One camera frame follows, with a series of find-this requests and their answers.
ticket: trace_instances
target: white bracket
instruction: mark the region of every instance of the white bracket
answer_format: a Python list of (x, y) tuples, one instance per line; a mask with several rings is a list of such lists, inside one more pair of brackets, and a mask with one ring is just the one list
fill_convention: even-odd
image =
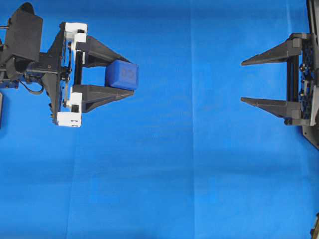
[[(76, 43), (77, 42), (86, 42), (86, 36), (87, 36), (87, 32), (88, 32), (88, 25), (84, 24), (84, 23), (78, 23), (78, 22), (74, 22), (74, 23), (69, 23), (66, 22), (65, 23), (65, 38), (66, 40), (69, 42), (71, 42), (71, 50), (73, 52), (73, 57), (75, 60), (75, 56), (76, 56)], [(85, 52), (83, 52), (83, 63), (85, 60)]]
[[(82, 93), (73, 92), (70, 89), (70, 99), (66, 102), (70, 112), (58, 112), (57, 121), (59, 126), (80, 127), (82, 123)], [(78, 108), (78, 112), (71, 112), (73, 107)]]

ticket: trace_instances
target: black wire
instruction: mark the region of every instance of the black wire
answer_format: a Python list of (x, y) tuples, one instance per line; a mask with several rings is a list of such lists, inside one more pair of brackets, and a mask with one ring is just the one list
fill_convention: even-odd
[(38, 82), (38, 84), (40, 86), (42, 86), (42, 88), (39, 91), (33, 91), (33, 90), (29, 89), (21, 80), (19, 80), (19, 82), (26, 88), (27, 91), (29, 91), (31, 94), (34, 94), (34, 95), (41, 95), (43, 90), (44, 90), (44, 85), (40, 82)]

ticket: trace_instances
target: blue block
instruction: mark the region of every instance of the blue block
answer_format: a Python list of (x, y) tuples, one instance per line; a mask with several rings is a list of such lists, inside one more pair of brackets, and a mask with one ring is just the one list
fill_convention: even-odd
[(138, 70), (136, 64), (116, 60), (106, 68), (105, 86), (136, 90), (139, 86)]

